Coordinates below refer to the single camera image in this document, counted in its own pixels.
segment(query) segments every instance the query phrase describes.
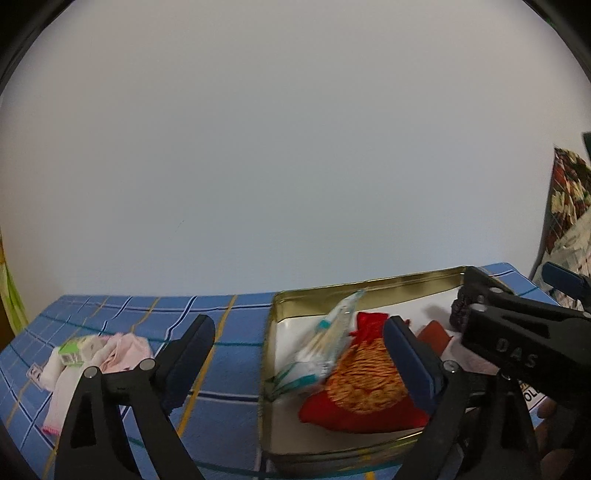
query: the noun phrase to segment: green curtain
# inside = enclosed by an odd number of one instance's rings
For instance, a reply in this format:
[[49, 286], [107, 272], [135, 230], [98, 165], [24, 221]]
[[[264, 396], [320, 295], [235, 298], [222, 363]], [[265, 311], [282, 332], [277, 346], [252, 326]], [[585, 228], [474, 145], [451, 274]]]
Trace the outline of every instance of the green curtain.
[[2, 246], [2, 232], [0, 232], [0, 298], [4, 304], [10, 327], [16, 335], [27, 326], [28, 322], [21, 296], [18, 294], [12, 275], [8, 271]]

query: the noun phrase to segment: pink cloth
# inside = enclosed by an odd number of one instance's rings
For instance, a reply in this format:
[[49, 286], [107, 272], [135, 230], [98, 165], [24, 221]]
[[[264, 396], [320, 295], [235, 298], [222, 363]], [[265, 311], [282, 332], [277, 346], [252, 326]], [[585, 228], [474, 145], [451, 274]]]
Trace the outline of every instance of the pink cloth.
[[133, 333], [116, 333], [92, 360], [81, 367], [66, 367], [57, 379], [41, 430], [50, 435], [61, 435], [78, 380], [86, 368], [99, 367], [104, 374], [122, 372], [134, 369], [144, 358], [152, 358], [152, 350], [145, 338]]
[[152, 357], [150, 345], [143, 337], [136, 337], [133, 333], [116, 333], [109, 341], [113, 339], [116, 342], [115, 349], [100, 366], [100, 371], [104, 374], [132, 370], [144, 358]]

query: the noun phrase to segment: blue gripper pad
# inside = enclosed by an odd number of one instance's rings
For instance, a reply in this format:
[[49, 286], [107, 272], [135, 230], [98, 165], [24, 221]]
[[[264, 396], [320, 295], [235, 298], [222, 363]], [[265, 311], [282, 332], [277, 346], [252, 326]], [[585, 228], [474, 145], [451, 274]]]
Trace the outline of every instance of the blue gripper pad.
[[542, 279], [575, 300], [583, 299], [589, 288], [584, 278], [552, 262], [542, 267]]
[[384, 345], [415, 406], [432, 414], [445, 382], [439, 357], [414, 336], [399, 316], [384, 323]]

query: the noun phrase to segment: black clamp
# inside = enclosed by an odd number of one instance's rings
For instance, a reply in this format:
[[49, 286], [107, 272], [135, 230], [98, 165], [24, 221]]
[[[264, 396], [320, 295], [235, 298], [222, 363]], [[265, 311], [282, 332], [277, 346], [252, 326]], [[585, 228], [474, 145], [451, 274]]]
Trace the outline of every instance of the black clamp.
[[[384, 326], [409, 395], [433, 414], [395, 479], [435, 480], [454, 444], [464, 451], [457, 479], [539, 479], [540, 453], [518, 380], [570, 412], [573, 428], [556, 447], [577, 452], [562, 478], [591, 478], [591, 314], [522, 299], [478, 278], [463, 287], [478, 303], [469, 307], [462, 344], [498, 366], [497, 376], [441, 362], [399, 317]], [[465, 413], [469, 407], [478, 408]]]
[[161, 480], [203, 480], [173, 425], [215, 338], [199, 315], [179, 340], [130, 371], [103, 375], [88, 367], [70, 403], [56, 456], [56, 480], [140, 480], [119, 406], [133, 410], [142, 441]]

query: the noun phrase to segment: metal screw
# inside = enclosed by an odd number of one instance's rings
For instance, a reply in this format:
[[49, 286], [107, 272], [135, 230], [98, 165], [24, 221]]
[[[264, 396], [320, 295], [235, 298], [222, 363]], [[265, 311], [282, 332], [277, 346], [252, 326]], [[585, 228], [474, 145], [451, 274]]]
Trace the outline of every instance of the metal screw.
[[99, 369], [96, 367], [88, 367], [86, 370], [84, 370], [84, 376], [86, 378], [92, 378], [94, 377], [97, 373], [99, 372]]
[[459, 363], [457, 363], [457, 362], [455, 362], [455, 361], [453, 361], [453, 360], [445, 360], [445, 361], [443, 362], [443, 368], [444, 368], [446, 371], [448, 371], [448, 372], [450, 372], [450, 373], [454, 374], [454, 373], [456, 373], [456, 372], [459, 372], [459, 371], [461, 370], [461, 368], [462, 368], [462, 367], [460, 367], [460, 364], [459, 364]]
[[145, 372], [152, 370], [156, 366], [156, 362], [153, 358], [144, 358], [139, 363], [140, 370], [144, 370]]

